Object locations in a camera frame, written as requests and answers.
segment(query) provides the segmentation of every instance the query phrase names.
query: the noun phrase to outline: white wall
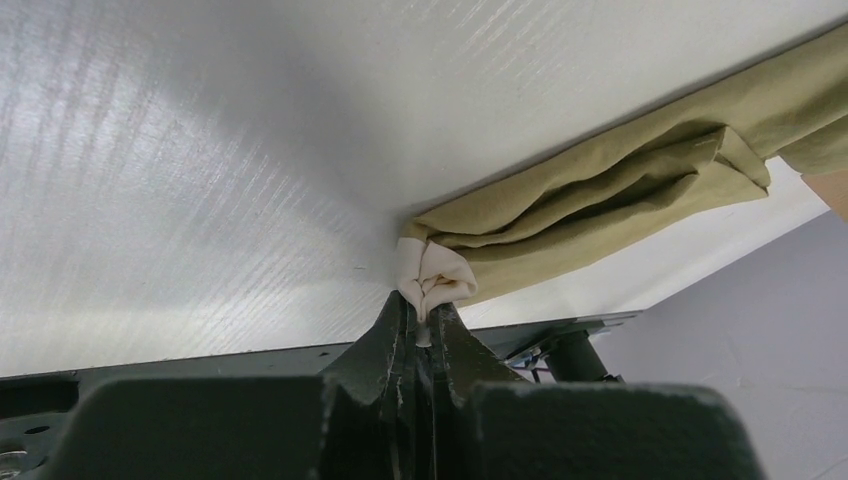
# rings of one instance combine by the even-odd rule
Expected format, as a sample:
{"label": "white wall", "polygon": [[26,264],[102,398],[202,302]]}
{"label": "white wall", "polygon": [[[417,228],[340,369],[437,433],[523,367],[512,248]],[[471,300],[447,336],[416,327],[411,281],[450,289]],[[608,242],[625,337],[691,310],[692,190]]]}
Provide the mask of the white wall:
{"label": "white wall", "polygon": [[596,341],[628,382],[718,389],[774,479],[848,478],[848,225],[827,213]]}
{"label": "white wall", "polygon": [[[2,1],[0,376],[354,340],[393,285],[400,220],[846,15],[845,0]],[[775,230],[808,211],[775,210],[758,215]],[[597,274],[537,290],[536,317],[519,297],[469,324],[656,299],[667,278],[622,263],[632,289]]]}

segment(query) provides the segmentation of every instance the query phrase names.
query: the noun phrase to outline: cast metal part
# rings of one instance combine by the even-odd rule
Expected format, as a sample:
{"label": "cast metal part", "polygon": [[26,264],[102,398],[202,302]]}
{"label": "cast metal part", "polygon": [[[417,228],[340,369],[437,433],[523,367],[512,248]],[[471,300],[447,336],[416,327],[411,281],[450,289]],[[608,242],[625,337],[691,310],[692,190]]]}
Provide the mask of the cast metal part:
{"label": "cast metal part", "polygon": [[0,452],[0,480],[15,478],[23,471],[24,450]]}
{"label": "cast metal part", "polygon": [[[452,417],[473,384],[524,381],[465,328],[452,304],[430,312],[428,348],[416,346],[416,318],[393,292],[374,326],[321,372],[361,404],[379,405],[374,422],[385,433],[394,478],[435,475],[458,464],[451,459],[459,451]],[[374,372],[386,373],[375,381]]]}

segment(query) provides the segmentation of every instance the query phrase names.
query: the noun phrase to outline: khaki fabric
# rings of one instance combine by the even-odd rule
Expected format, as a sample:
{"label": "khaki fabric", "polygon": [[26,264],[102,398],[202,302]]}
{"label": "khaki fabric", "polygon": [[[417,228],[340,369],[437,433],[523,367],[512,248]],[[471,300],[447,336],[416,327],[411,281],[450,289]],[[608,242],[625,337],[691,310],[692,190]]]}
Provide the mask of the khaki fabric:
{"label": "khaki fabric", "polygon": [[848,26],[412,219],[474,303],[584,267],[693,213],[764,198],[764,161],[848,168]]}

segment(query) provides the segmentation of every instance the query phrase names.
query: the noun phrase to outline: bolt hole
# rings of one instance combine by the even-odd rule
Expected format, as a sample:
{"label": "bolt hole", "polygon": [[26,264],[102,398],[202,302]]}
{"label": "bolt hole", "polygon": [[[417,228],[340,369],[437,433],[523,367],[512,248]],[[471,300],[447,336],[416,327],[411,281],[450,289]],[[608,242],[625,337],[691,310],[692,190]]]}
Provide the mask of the bolt hole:
{"label": "bolt hole", "polygon": [[29,430],[24,432],[24,435],[35,435],[41,432],[46,432],[47,430],[50,430],[50,427],[48,427],[47,425],[42,425],[40,427],[30,428]]}

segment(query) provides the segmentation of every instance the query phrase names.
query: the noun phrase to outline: white cloth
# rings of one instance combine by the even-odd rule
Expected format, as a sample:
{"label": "white cloth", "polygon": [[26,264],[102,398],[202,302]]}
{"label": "white cloth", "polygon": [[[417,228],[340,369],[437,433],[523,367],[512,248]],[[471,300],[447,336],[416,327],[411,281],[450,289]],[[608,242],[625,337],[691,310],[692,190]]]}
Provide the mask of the white cloth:
{"label": "white cloth", "polygon": [[419,347],[430,345],[424,327],[427,314],[448,302],[477,293],[477,280],[468,262],[449,248],[433,242],[401,237],[397,244],[397,286],[418,313]]}

